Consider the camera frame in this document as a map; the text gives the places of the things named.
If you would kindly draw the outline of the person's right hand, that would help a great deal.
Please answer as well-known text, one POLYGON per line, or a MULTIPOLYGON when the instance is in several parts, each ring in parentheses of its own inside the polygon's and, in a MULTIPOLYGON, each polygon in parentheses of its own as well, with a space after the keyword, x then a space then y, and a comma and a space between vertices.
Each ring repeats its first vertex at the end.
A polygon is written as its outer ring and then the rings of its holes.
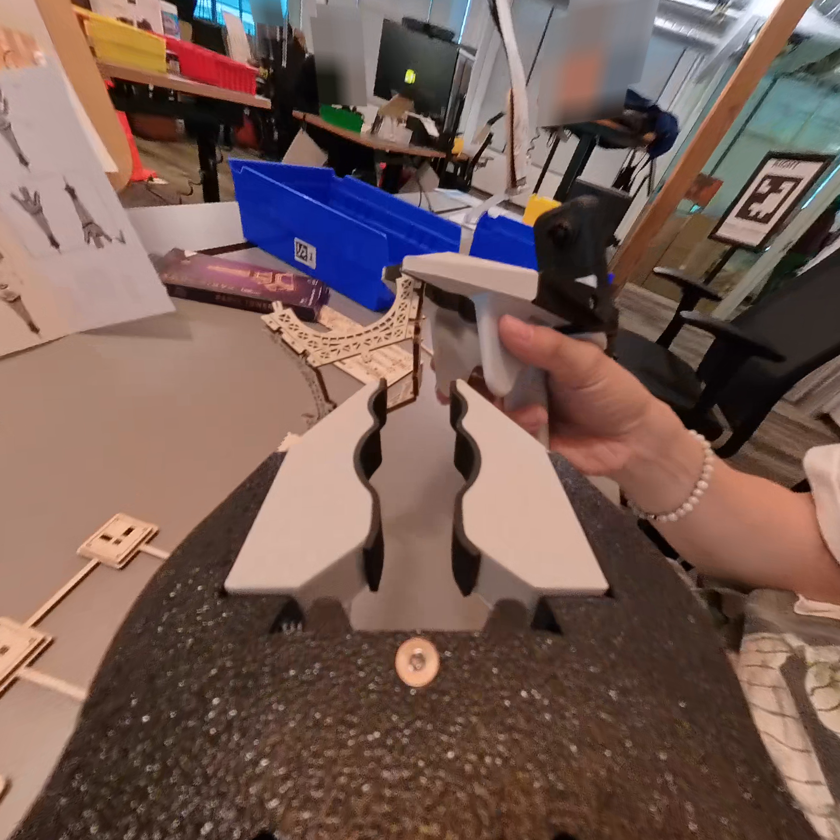
POLYGON ((509 353, 547 383, 546 405, 508 408, 507 415, 531 434, 546 431, 549 448, 581 473, 617 483, 629 459, 692 433, 595 344, 510 315, 501 318, 499 335, 509 353))

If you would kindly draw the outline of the orange cone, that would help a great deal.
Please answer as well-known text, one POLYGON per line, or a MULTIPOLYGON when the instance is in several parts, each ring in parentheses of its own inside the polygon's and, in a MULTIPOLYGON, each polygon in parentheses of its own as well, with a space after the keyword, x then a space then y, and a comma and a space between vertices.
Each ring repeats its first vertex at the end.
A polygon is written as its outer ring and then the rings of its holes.
POLYGON ((157 174, 153 170, 144 167, 130 127, 130 121, 126 113, 117 110, 117 116, 127 138, 131 155, 132 170, 129 178, 129 184, 154 182, 157 174))

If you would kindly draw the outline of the black white marker sign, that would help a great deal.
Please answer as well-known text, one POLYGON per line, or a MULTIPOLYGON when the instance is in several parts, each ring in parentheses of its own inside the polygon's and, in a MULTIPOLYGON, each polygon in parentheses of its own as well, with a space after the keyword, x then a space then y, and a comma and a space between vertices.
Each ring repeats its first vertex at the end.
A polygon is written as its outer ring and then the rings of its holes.
POLYGON ((709 232, 711 241, 758 253, 824 175, 831 154, 771 151, 709 232))

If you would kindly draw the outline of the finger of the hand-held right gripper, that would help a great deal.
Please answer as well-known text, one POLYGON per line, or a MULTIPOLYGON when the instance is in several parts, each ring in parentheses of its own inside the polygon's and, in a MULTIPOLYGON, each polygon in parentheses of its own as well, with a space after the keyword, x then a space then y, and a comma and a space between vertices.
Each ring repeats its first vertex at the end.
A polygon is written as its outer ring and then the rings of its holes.
POLYGON ((473 299, 489 294, 504 313, 551 327, 566 324, 564 318, 535 303, 539 290, 535 269, 472 255, 436 253, 405 257, 402 273, 423 282, 426 298, 438 308, 456 312, 470 323, 477 321, 473 299))
POLYGON ((478 329, 457 311, 437 308, 432 317, 432 342, 436 396, 449 398, 453 382, 468 382, 480 368, 478 329))

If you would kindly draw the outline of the wooden post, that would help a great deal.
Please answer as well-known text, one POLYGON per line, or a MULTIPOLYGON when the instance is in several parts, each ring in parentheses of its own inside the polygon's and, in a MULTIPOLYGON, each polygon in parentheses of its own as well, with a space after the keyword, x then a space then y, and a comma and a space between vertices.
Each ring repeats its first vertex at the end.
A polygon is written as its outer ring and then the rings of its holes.
POLYGON ((812 1, 781 1, 776 4, 668 180, 647 203, 637 224, 616 253, 612 263, 612 289, 615 293, 623 289, 635 272, 651 240, 685 197, 703 165, 725 137, 771 62, 782 51, 811 6, 812 1))

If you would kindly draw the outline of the pale wooden display board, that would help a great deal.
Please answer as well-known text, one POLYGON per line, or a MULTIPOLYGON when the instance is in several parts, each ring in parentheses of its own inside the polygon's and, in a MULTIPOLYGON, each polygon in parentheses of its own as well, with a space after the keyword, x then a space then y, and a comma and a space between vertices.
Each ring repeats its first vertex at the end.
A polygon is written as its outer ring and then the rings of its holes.
POLYGON ((36 1, 60 64, 115 166, 108 180, 116 193, 130 183, 133 171, 128 137, 114 108, 98 63, 70 1, 36 1))

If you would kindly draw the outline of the small slotted wooden part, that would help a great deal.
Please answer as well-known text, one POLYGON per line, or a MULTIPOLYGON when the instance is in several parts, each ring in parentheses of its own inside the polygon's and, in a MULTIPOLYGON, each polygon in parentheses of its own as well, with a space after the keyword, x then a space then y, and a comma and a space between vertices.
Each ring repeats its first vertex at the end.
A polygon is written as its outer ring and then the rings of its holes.
POLYGON ((35 626, 1 617, 1 694, 14 683, 18 672, 31 665, 53 641, 51 635, 35 626))
POLYGON ((118 512, 85 539, 77 549, 77 556, 120 570, 159 531, 159 527, 151 522, 118 512))

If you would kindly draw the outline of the person's right forearm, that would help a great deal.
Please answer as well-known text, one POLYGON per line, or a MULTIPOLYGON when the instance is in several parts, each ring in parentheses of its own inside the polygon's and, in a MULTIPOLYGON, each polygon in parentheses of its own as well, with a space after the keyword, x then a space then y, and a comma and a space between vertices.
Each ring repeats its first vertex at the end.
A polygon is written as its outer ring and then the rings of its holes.
POLYGON ((700 572, 838 604, 838 559, 811 496, 730 467, 692 433, 629 459, 615 480, 700 572))

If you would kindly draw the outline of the blue plastic bin white label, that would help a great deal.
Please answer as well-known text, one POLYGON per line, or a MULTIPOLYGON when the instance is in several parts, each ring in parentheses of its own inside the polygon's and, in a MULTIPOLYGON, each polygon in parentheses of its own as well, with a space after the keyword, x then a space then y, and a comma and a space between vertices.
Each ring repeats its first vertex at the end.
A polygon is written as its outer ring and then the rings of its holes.
POLYGON ((374 312, 395 293, 383 271, 407 256, 458 253, 460 227, 327 167, 229 159, 251 244, 374 312))

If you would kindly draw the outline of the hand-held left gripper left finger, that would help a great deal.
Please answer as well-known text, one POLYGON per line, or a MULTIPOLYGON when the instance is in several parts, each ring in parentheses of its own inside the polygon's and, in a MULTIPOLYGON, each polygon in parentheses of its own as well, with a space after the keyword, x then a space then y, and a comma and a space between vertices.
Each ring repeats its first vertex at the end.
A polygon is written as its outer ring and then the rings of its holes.
POLYGON ((386 404, 386 381, 373 381, 285 452, 226 593, 349 603, 379 590, 382 506, 371 478, 382 463, 386 404))

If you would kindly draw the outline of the white assembly drawing leaflet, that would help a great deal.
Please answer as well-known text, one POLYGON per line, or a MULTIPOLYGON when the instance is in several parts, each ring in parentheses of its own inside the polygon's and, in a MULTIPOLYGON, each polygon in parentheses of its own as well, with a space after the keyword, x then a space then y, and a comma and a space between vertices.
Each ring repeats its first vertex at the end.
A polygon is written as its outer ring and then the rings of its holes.
POLYGON ((1 355, 174 311, 52 66, 2 72, 1 355))

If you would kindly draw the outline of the grey desk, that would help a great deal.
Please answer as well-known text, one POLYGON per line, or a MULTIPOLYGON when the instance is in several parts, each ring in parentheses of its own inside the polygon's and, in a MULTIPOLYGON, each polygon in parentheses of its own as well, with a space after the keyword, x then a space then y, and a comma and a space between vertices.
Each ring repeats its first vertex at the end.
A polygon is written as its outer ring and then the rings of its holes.
MULTIPOLYGON (((128 211, 143 246, 212 249, 241 240, 219 205, 128 211)), ((82 541, 117 512, 159 527, 172 552, 315 408, 308 384, 249 311, 176 300, 175 312, 77 333, 2 359, 2 616, 25 623, 85 565, 82 541)), ((480 629, 487 606, 452 580, 450 504, 460 487, 448 412, 423 353, 415 403, 390 415, 383 464, 386 565, 360 595, 359 629, 480 629)), ((105 651, 161 561, 97 567, 40 626, 54 642, 35 667, 89 688, 105 651)), ((2 838, 51 774, 79 701, 23 680, 2 696, 7 790, 2 838)))

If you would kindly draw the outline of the wooden laser-cut parts sheet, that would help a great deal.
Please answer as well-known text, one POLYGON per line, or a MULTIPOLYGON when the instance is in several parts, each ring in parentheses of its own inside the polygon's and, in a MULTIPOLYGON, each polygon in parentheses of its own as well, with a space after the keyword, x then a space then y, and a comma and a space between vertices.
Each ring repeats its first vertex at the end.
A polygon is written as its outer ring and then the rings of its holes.
POLYGON ((387 389, 387 411, 389 413, 413 403, 422 384, 423 361, 419 360, 417 383, 414 382, 414 356, 407 344, 395 343, 368 355, 358 354, 329 365, 357 382, 367 385, 385 379, 387 389))

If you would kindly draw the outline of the wooden lattice tower model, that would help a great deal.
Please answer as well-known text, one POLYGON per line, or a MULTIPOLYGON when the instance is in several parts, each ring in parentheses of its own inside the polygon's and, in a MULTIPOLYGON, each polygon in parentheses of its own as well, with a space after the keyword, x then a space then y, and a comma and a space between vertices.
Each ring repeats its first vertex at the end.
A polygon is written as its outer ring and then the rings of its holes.
POLYGON ((322 375, 322 370, 333 362, 405 342, 413 351, 413 378, 417 383, 419 360, 423 361, 424 370, 424 292, 423 282, 400 273, 391 308, 368 325, 361 325, 329 307, 321 310, 322 320, 315 324, 300 320, 293 310, 279 305, 271 314, 260 316, 308 385, 314 402, 308 427, 337 406, 322 375))

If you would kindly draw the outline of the black office chair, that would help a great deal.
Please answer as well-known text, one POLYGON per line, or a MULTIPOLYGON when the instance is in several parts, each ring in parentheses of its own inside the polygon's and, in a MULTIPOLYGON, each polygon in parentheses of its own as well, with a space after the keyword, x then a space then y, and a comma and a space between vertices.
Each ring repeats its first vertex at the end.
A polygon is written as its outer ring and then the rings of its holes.
POLYGON ((722 321, 681 310, 656 341, 619 329, 616 361, 633 373, 684 425, 715 442, 726 459, 737 454, 776 404, 806 376, 838 358, 838 251, 781 290, 722 321), (676 335, 693 327, 713 338, 696 369, 671 349, 676 335))

